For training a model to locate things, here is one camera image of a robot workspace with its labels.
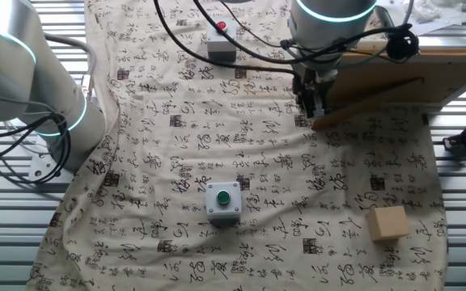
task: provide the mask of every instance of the cloth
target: cloth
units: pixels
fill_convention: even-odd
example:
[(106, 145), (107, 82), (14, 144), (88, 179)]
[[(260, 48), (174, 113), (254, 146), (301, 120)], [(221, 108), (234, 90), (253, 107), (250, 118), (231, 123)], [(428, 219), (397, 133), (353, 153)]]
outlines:
[[(205, 54), (205, 20), (191, 2), (162, 5), (178, 37)], [(217, 2), (205, 7), (227, 15)], [(235, 12), (276, 42), (289, 9), (278, 0)], [(55, 212), (27, 290), (443, 289), (446, 217), (416, 108), (316, 133), (291, 76), (192, 59), (150, 1), (86, 1), (86, 20), (107, 134)], [(207, 220), (206, 185), (233, 181), (241, 220), (219, 228)], [(365, 215), (393, 205), (405, 207), (411, 235), (375, 244)]]

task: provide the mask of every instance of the metal grating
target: metal grating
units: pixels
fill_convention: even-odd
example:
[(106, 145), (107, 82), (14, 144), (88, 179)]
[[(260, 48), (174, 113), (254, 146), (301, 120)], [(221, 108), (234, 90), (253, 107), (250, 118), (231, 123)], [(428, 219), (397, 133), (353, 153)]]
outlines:
[[(86, 40), (83, 1), (41, 0), (32, 4), (47, 33)], [(466, 47), (466, 24), (423, 36), (421, 44), (424, 48)], [(50, 45), (73, 78), (80, 82), (87, 69), (86, 54), (66, 45)], [(466, 128), (466, 93), (441, 112), (430, 114), (430, 125), (449, 225), (446, 290), (466, 291), (466, 159), (455, 160), (442, 145), (444, 137)], [(13, 141), (9, 138), (5, 142), (9, 145)], [(17, 148), (10, 157), (18, 172), (28, 173), (32, 158), (25, 150)], [(66, 188), (66, 184), (49, 184), (27, 190), (0, 177), (0, 291), (24, 290), (40, 241)]]

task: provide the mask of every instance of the red button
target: red button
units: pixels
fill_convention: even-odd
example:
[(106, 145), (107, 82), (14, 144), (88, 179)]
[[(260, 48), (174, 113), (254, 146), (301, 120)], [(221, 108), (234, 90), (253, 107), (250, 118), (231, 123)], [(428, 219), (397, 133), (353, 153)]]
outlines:
[(217, 23), (218, 28), (222, 29), (224, 32), (227, 30), (227, 24), (223, 21)]

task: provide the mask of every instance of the beige tablecloth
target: beige tablecloth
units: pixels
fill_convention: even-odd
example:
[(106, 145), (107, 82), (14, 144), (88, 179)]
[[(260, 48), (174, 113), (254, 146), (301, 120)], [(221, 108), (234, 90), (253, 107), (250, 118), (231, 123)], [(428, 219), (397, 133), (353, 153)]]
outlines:
[[(206, 54), (192, 2), (161, 4), (178, 37)], [(228, 15), (218, 2), (205, 7)], [(288, 37), (287, 1), (233, 7), (268, 41)], [(28, 290), (443, 288), (446, 217), (416, 108), (315, 133), (295, 106), (291, 76), (192, 59), (151, 1), (86, 1), (86, 19), (108, 132), (50, 222)], [(228, 181), (241, 185), (242, 217), (219, 228), (207, 220), (205, 186)], [(411, 235), (372, 243), (364, 216), (393, 205), (405, 207)]]

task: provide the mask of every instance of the wooden block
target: wooden block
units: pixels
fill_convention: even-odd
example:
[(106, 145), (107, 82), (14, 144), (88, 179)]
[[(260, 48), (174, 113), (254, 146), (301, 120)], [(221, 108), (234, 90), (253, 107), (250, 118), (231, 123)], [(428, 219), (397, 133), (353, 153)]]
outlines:
[(366, 215), (371, 240), (374, 242), (397, 240), (411, 234), (404, 206), (371, 210)]

